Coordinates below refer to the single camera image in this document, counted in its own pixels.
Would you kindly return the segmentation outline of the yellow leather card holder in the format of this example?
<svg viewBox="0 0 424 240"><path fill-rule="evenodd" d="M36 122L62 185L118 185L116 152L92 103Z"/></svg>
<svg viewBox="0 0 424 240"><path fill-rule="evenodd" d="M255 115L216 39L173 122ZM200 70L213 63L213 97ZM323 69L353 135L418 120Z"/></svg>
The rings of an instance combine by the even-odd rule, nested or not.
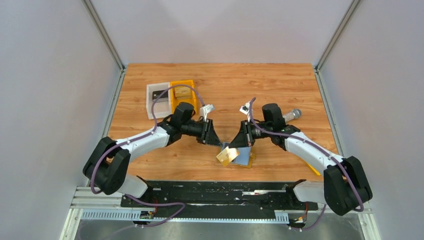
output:
<svg viewBox="0 0 424 240"><path fill-rule="evenodd" d="M225 147L228 147L228 146L229 146L229 142L224 142L222 144L221 151ZM236 148L236 149L238 149L238 151L239 151L239 156L236 159L234 159L230 164L242 166L242 167L245 167L245 168L251 168L253 160L256 158L256 155L252 152L252 148L251 147L240 147L240 148Z"/></svg>

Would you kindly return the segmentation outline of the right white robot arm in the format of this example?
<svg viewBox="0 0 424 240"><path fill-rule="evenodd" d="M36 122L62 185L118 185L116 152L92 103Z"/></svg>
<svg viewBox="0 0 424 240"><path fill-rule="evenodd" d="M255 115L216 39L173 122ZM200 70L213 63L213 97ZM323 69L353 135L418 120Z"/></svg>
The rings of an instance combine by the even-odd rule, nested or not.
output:
<svg viewBox="0 0 424 240"><path fill-rule="evenodd" d="M298 180L288 187L286 204L298 209L305 202L327 205L334 213L343 216L350 211L362 212L373 193L361 162L354 156L344 157L333 153L308 138L289 122L298 119L302 112L295 108L283 114L276 103L262 107L263 120L253 118L250 102L240 107L247 116L241 121L236 137L229 148L252 147L256 140L269 138L282 150L292 153L318 172L323 180Z"/></svg>

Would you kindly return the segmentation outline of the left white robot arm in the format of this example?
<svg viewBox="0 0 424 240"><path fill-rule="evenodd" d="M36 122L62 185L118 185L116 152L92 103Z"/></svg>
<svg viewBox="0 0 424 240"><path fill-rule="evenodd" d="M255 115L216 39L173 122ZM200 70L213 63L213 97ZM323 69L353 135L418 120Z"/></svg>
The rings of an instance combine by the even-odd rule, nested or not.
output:
<svg viewBox="0 0 424 240"><path fill-rule="evenodd" d="M91 191L94 194L131 195L140 206L149 206L153 193L145 180L128 174L129 164L146 153L172 145L183 135L195 137L199 144L221 147L213 120L207 117L213 110L212 104L203 105L199 109L200 118L194 120L194 106L182 102L173 114L155 122L154 127L145 132L118 140L108 136L102 138L83 168L83 174L90 180Z"/></svg>

